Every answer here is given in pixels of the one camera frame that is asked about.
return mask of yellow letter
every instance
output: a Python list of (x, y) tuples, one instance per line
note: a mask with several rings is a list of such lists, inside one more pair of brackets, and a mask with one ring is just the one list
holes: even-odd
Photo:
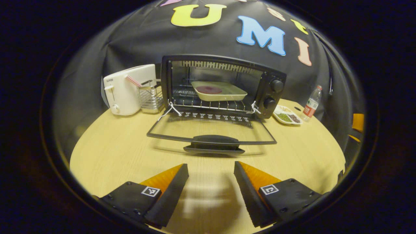
[(205, 7), (209, 8), (208, 15), (204, 18), (191, 18), (191, 13), (198, 5), (185, 5), (176, 7), (173, 10), (171, 22), (173, 25), (188, 27), (188, 26), (204, 26), (216, 23), (221, 18), (223, 8), (227, 8), (220, 4), (207, 4)]
[(299, 22), (297, 22), (296, 20), (292, 20), (296, 25), (297, 28), (299, 28), (300, 31), (302, 31), (304, 34), (308, 35), (309, 33), (305, 30), (306, 28), (302, 26), (302, 24), (300, 24)]

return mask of green beans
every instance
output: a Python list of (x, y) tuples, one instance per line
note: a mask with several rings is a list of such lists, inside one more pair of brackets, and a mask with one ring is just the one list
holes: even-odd
[(277, 116), (283, 121), (292, 122), (292, 120), (287, 116), (287, 114), (280, 113)]

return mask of white toaster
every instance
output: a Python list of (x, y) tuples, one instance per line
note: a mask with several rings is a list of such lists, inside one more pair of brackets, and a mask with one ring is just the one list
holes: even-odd
[(105, 94), (114, 115), (132, 115), (141, 107), (139, 89), (135, 84), (126, 80), (127, 75), (138, 83), (153, 80), (156, 84), (154, 64), (132, 67), (104, 77)]

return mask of plastic bottle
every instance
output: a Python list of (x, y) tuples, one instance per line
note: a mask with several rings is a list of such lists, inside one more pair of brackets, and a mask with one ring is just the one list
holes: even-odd
[(305, 109), (302, 112), (301, 119), (303, 121), (309, 122), (312, 118), (313, 114), (318, 108), (319, 101), (321, 100), (322, 96), (322, 87), (320, 85), (316, 86), (316, 89), (312, 92), (311, 96), (309, 97), (308, 102), (306, 103)]

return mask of blue letter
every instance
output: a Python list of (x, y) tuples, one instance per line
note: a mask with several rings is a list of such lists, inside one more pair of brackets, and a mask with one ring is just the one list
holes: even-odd
[(237, 38), (237, 41), (246, 45), (256, 44), (253, 40), (252, 35), (257, 39), (260, 47), (264, 47), (269, 40), (271, 40), (270, 45), (267, 48), (276, 54), (285, 56), (286, 52), (283, 48), (283, 35), (285, 32), (280, 28), (270, 26), (266, 31), (263, 30), (262, 26), (255, 20), (247, 16), (238, 16), (243, 22), (243, 31), (241, 36)]

